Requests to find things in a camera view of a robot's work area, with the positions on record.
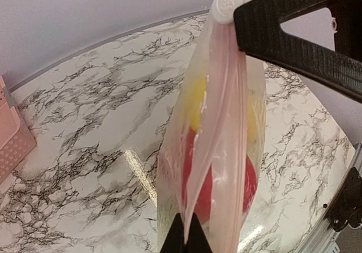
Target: white wall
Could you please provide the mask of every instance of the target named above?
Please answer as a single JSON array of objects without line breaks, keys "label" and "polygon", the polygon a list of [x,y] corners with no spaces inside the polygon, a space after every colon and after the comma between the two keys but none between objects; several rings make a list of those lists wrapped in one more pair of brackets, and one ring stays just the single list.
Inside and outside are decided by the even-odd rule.
[{"label": "white wall", "polygon": [[13,87],[87,46],[211,1],[0,0],[0,74]]}]

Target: black bracket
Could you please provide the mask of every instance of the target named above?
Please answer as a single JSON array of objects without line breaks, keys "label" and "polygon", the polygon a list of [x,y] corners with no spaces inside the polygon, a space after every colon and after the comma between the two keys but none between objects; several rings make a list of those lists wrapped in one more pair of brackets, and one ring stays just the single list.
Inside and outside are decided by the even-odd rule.
[{"label": "black bracket", "polygon": [[[336,52],[285,33],[280,24],[321,8],[337,22]],[[252,0],[234,12],[238,46],[362,102],[362,0]]]},{"label": "black bracket", "polygon": [[353,167],[332,202],[326,218],[336,232],[343,230],[348,224],[357,228],[362,222],[362,178]]}]

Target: red object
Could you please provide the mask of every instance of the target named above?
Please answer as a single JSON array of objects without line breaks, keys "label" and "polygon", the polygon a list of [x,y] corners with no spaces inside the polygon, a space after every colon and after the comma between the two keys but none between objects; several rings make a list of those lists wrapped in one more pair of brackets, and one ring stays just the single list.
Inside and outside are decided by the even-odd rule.
[{"label": "red object", "polygon": [[[183,203],[187,203],[187,191],[186,184],[192,168],[192,154],[193,154],[193,142],[195,140],[196,132],[189,129],[186,138],[186,151],[185,160],[183,166],[183,179],[182,179],[182,199]],[[247,156],[246,169],[245,169],[245,189],[244,189],[244,204],[243,212],[248,212],[249,206],[254,198],[257,187],[256,173],[253,164]],[[211,197],[213,188],[212,170],[209,169],[204,185],[201,188],[199,198],[196,202],[195,213],[197,214],[201,224],[210,220],[211,214]]]}]

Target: marble surface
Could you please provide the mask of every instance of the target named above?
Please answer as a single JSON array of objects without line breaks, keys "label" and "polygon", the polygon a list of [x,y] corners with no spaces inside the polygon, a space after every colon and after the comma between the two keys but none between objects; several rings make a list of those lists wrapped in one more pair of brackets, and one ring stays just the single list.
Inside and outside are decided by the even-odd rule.
[{"label": "marble surface", "polygon": [[[157,154],[205,15],[75,57],[12,95],[37,148],[0,185],[0,252],[157,252]],[[260,183],[239,252],[294,252],[354,149],[293,73],[268,65]]]}]

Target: yellow object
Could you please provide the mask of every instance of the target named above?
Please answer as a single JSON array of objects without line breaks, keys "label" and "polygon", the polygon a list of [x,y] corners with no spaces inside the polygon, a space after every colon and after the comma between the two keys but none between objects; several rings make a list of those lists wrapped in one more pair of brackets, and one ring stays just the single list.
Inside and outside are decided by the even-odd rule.
[{"label": "yellow object", "polygon": [[[190,127],[198,132],[200,127],[201,104],[206,91],[206,78],[195,80],[189,90],[186,90],[185,110],[187,118],[191,120]],[[248,142],[254,143],[257,139],[256,118],[252,107],[253,98],[248,96]]]},{"label": "yellow object", "polygon": [[191,120],[190,127],[198,132],[200,127],[201,104],[206,91],[206,78],[195,80],[190,90],[186,90],[186,114]]}]

